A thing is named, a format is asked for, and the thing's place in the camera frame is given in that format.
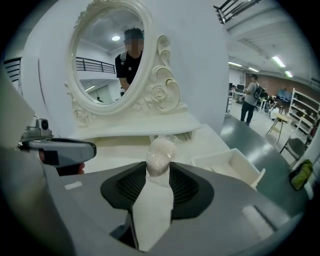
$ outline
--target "ceiling light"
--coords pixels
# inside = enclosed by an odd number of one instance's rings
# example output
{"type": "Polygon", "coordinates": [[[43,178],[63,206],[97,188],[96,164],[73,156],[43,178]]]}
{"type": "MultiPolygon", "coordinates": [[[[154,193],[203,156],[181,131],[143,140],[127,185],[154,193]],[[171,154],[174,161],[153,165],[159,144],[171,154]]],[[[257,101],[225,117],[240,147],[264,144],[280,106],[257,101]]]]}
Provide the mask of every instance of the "ceiling light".
{"type": "Polygon", "coordinates": [[[233,62],[228,62],[229,64],[231,64],[231,65],[235,65],[235,66],[238,66],[238,67],[242,67],[242,65],[240,65],[240,64],[237,64],[237,63],[233,63],[233,62]]]}
{"type": "Polygon", "coordinates": [[[254,69],[254,68],[252,68],[252,67],[248,67],[248,69],[249,69],[249,70],[252,70],[252,71],[254,71],[254,72],[259,72],[258,70],[254,69]]]}
{"type": "Polygon", "coordinates": [[[112,37],[112,41],[118,41],[120,40],[120,36],[115,35],[114,37],[112,37]]]}
{"type": "Polygon", "coordinates": [[[89,91],[89,90],[92,89],[93,87],[95,87],[95,86],[91,86],[90,88],[86,89],[85,91],[89,91]]]}
{"type": "Polygon", "coordinates": [[[284,72],[288,78],[293,78],[294,76],[290,73],[290,71],[284,72]]]}
{"type": "Polygon", "coordinates": [[[278,58],[278,57],[272,57],[272,59],[274,59],[274,61],[276,63],[278,63],[278,65],[281,67],[281,68],[284,68],[286,65],[278,58]]]}

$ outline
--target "white tray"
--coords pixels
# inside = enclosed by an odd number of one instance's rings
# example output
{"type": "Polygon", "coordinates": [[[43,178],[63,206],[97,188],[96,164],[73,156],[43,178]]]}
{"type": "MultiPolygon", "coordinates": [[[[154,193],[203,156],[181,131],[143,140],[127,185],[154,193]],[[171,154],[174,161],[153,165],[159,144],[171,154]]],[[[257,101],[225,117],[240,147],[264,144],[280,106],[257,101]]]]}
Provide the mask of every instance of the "white tray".
{"type": "Polygon", "coordinates": [[[266,171],[263,169],[259,172],[237,148],[219,154],[193,157],[191,162],[195,167],[239,179],[254,189],[266,171]]]}

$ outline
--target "computer monitor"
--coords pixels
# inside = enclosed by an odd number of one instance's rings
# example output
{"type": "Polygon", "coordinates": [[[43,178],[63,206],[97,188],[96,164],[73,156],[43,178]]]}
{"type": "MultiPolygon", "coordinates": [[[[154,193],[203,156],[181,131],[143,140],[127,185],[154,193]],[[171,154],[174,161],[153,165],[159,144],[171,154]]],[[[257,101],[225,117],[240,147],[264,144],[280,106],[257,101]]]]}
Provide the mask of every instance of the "computer monitor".
{"type": "Polygon", "coordinates": [[[243,90],[243,89],[245,88],[245,86],[244,86],[243,84],[238,84],[236,87],[237,87],[238,89],[241,89],[241,90],[243,90]]]}

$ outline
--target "shelving unit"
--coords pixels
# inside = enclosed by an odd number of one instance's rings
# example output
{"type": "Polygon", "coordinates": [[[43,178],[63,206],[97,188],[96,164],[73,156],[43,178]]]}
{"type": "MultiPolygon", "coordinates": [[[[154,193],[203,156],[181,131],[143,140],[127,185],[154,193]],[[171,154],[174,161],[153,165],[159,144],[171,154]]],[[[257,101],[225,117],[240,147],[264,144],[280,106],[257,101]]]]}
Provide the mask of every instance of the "shelving unit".
{"type": "Polygon", "coordinates": [[[305,134],[308,134],[313,126],[313,121],[317,116],[318,111],[320,110],[320,103],[315,99],[295,90],[293,88],[293,94],[291,99],[291,104],[289,108],[289,114],[296,119],[296,130],[301,130],[305,134]],[[314,107],[310,106],[305,101],[313,102],[314,107]]]}

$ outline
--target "gray platform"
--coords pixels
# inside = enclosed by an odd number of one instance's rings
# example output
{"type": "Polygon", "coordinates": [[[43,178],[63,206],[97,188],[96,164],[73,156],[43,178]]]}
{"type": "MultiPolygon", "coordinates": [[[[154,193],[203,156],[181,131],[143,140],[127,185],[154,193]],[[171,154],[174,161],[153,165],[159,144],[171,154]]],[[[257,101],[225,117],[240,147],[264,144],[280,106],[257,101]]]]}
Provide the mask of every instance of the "gray platform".
{"type": "Polygon", "coordinates": [[[304,189],[295,191],[289,183],[291,168],[278,151],[258,133],[233,116],[223,123],[221,138],[230,149],[239,149],[265,175],[257,190],[290,216],[304,211],[309,198],[304,189]]]}

